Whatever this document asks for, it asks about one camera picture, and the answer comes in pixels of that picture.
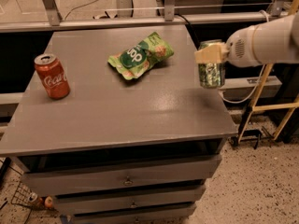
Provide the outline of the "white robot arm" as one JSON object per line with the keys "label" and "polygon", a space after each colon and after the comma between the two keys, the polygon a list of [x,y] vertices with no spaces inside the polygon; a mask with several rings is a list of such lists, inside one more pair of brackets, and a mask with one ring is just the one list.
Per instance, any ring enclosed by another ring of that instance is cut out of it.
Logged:
{"label": "white robot arm", "polygon": [[245,68],[267,63],[299,63],[299,13],[234,32],[226,42],[199,49],[197,63]]}

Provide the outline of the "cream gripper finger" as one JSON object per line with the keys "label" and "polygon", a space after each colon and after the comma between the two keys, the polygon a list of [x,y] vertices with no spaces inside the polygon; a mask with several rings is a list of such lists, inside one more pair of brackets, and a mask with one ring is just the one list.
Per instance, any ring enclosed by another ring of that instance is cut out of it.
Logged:
{"label": "cream gripper finger", "polygon": [[229,50],[223,42],[217,42],[194,53],[197,63],[224,63]]}

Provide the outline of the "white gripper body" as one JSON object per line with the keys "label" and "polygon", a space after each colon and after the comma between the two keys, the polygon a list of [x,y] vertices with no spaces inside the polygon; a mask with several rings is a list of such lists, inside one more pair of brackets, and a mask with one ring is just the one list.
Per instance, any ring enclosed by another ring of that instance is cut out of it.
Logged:
{"label": "white gripper body", "polygon": [[240,29],[228,38],[226,42],[229,50],[227,60],[230,64],[240,68],[253,67],[259,64],[252,49],[255,29],[255,26]]}

